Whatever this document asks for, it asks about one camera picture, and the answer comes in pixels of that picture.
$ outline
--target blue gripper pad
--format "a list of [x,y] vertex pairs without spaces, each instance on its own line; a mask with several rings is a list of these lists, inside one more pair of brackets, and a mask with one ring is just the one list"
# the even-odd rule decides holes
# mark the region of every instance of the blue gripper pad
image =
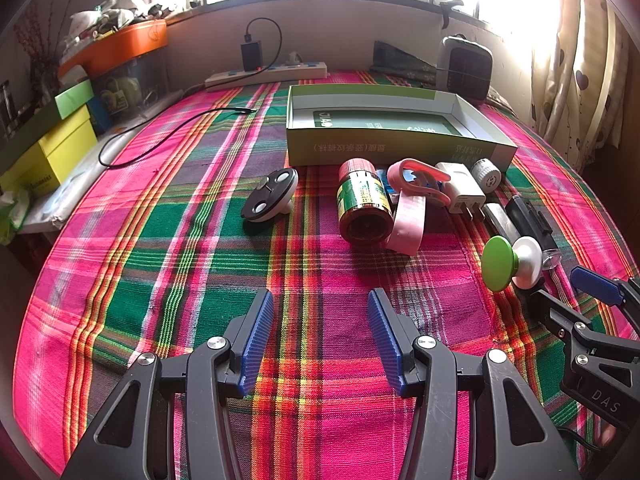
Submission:
[[[253,317],[250,312],[246,315],[247,320]],[[255,315],[254,326],[242,350],[240,381],[238,387],[240,392],[247,396],[255,388],[255,381],[258,379],[260,364],[264,356],[264,349],[269,340],[271,325],[273,324],[273,295],[267,291],[262,298],[257,314]]]
[[584,267],[575,267],[569,277],[571,285],[607,305],[620,305],[624,298],[616,282]]
[[389,386],[402,396],[406,387],[402,372],[402,353],[375,290],[369,293],[367,314],[382,367],[385,369],[386,380]]

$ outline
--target orange storage box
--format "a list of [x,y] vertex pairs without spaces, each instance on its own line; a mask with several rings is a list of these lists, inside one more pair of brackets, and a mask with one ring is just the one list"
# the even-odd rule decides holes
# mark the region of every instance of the orange storage box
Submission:
[[115,34],[98,40],[78,52],[58,69],[63,77],[72,67],[80,65],[89,79],[95,79],[127,61],[167,46],[166,21],[129,25]]

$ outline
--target white power adapter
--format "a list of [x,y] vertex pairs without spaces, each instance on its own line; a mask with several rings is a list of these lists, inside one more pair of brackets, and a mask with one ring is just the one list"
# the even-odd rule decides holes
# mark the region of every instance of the white power adapter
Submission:
[[436,168],[451,176],[451,180],[442,183],[442,192],[451,200],[449,212],[466,213],[469,219],[473,219],[472,211],[475,211],[484,218],[480,208],[484,205],[486,196],[466,166],[455,162],[439,162]]

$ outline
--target curtain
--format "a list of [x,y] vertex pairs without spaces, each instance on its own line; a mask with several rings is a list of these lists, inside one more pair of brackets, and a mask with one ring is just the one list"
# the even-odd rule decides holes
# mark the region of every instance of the curtain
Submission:
[[630,38],[607,0],[558,1],[552,41],[532,51],[531,121],[581,172],[596,149],[620,142]]

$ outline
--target green disc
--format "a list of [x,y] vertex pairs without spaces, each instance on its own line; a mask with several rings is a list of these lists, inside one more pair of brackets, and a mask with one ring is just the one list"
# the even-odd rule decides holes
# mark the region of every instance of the green disc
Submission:
[[484,246],[481,258],[482,280],[489,290],[500,292],[518,270],[518,257],[506,238],[494,236]]

